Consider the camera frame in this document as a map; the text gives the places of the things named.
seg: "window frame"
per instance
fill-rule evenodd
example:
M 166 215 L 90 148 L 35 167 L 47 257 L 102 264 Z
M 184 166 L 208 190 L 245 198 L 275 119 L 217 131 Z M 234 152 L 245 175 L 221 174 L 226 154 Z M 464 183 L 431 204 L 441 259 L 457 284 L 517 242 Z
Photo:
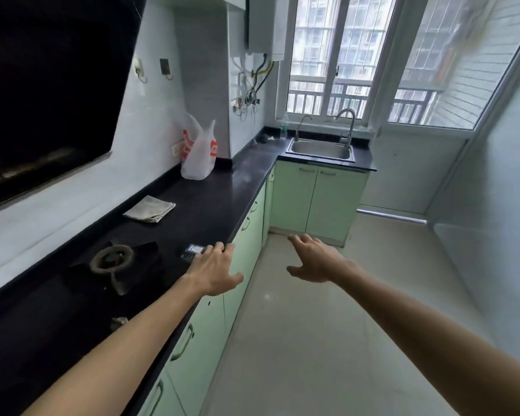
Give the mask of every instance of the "window frame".
M 344 22 L 347 17 L 348 5 L 350 0 L 340 0 L 339 13 L 336 22 L 335 36 L 331 49 L 330 61 L 328 62 L 328 78 L 322 98 L 320 115 L 312 115 L 312 123 L 305 123 L 305 127 L 319 130 L 348 130 L 350 127 L 349 118 L 339 118 L 335 120 L 327 116 L 329 97 L 335 76 L 329 73 L 337 66 L 337 57 L 341 39 L 343 37 Z M 504 107 L 502 94 L 508 90 L 520 77 L 520 45 L 514 54 L 512 61 L 507 67 L 503 77 L 499 81 L 497 88 L 489 99 L 478 122 L 472 130 L 455 129 L 449 127 L 438 127 L 430 125 L 401 124 L 388 122 L 389 113 L 394 103 L 396 92 L 408 61 L 408 57 L 414 46 L 416 34 L 420 28 L 421 21 L 427 6 L 428 0 L 396 0 L 395 8 L 391 16 L 387 37 L 381 49 L 381 56 L 376 67 L 372 88 L 368 97 L 362 119 L 355 122 L 355 131 L 360 136 L 372 137 L 378 132 L 385 133 L 408 133 L 411 135 L 427 135 L 431 132 L 436 136 L 448 136 L 463 139 L 474 139 L 480 132 L 489 129 L 489 122 L 497 114 L 499 107 Z M 291 57 L 294 42 L 294 27 L 297 16 L 298 0 L 290 0 L 289 15 L 287 26 L 287 49 L 284 59 L 279 64 L 277 93 L 275 102 L 275 119 L 281 121 L 284 114 L 288 114 L 291 123 L 299 122 L 304 114 L 286 112 L 287 95 L 289 81 L 291 79 Z

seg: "black countertop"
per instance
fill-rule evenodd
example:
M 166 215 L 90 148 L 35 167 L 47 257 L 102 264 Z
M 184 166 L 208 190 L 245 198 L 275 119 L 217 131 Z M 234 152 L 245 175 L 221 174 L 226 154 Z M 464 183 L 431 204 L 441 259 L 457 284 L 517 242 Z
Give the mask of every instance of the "black countertop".
M 184 180 L 179 167 L 170 170 L 1 288 L 0 415 L 22 413 L 111 333 L 112 318 L 130 319 L 168 290 L 188 268 L 179 258 L 188 244 L 232 241 L 277 159 L 375 170 L 364 141 L 353 143 L 354 164 L 290 155 L 285 153 L 289 143 L 290 139 L 249 145 L 233 169 L 215 170 L 203 181 Z M 145 195 L 177 206 L 157 224 L 122 217 Z M 96 276 L 73 270 L 87 268 L 109 242 L 146 244 L 149 255 L 154 255 L 154 277 L 117 297 Z M 124 415 L 139 412 L 193 311 L 170 336 Z

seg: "floor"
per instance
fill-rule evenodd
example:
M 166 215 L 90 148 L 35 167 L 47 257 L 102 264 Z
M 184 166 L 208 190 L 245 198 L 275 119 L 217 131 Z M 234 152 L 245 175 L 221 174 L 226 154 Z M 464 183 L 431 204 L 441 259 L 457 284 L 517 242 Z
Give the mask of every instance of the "floor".
M 341 253 L 491 340 L 426 226 L 358 214 Z M 270 234 L 202 416 L 456 414 L 351 298 L 286 265 L 300 260 Z

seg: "stainless steel sink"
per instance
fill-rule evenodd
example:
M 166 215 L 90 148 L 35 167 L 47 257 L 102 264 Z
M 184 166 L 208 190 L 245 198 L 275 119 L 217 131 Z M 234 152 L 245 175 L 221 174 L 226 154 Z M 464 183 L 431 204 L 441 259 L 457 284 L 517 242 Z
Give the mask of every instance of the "stainless steel sink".
M 289 147 L 287 147 L 287 153 L 354 162 L 352 147 L 346 148 L 342 144 L 330 143 L 328 141 L 293 140 Z

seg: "plastic bag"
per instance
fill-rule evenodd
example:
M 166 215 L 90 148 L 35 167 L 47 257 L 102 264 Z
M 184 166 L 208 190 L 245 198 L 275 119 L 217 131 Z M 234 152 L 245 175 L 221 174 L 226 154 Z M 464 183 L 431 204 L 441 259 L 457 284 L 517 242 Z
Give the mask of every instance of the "plastic bag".
M 187 180 L 203 180 L 206 178 L 216 162 L 218 144 L 214 137 L 213 120 L 208 129 L 203 130 L 200 124 L 191 114 L 187 126 L 183 130 L 185 147 L 181 154 L 181 176 Z

